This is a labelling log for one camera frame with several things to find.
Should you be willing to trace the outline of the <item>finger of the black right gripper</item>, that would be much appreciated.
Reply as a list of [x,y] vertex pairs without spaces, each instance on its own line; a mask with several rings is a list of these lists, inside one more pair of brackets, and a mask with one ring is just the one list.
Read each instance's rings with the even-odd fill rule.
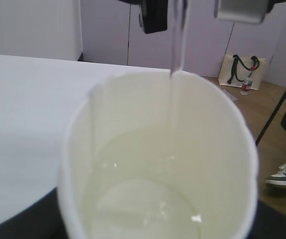
[[166,31],[168,0],[120,0],[140,7],[139,24],[145,34]]

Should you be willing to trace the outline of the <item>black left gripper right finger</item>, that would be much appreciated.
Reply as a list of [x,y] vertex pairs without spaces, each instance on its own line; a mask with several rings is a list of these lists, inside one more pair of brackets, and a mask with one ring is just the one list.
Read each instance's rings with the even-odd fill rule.
[[286,215],[259,201],[255,220],[247,238],[286,239]]

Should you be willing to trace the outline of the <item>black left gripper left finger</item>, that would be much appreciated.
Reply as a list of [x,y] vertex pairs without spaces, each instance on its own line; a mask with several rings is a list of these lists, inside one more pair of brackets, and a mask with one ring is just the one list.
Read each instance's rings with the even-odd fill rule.
[[0,224],[0,239],[67,239],[57,189]]

